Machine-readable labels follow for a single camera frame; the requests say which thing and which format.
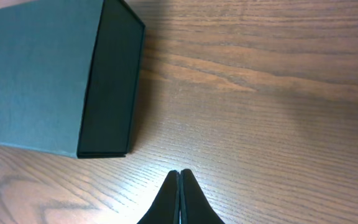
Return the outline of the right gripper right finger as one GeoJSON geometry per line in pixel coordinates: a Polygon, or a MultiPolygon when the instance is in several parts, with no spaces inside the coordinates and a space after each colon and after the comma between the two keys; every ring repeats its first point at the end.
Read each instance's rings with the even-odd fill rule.
{"type": "Polygon", "coordinates": [[[180,213],[181,224],[224,224],[190,169],[180,172],[180,213]]]}

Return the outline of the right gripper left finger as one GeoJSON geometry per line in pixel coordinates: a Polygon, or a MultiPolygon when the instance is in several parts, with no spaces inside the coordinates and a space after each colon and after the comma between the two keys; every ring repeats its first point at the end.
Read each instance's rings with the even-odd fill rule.
{"type": "Polygon", "coordinates": [[[138,224],[179,224],[179,172],[171,170],[138,224]]]}

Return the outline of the black gift box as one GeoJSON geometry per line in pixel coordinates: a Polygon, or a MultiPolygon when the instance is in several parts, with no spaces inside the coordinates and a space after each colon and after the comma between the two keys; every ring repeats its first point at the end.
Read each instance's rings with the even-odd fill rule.
{"type": "Polygon", "coordinates": [[[120,0],[0,9],[0,145],[79,159],[131,147],[145,24],[120,0]]]}

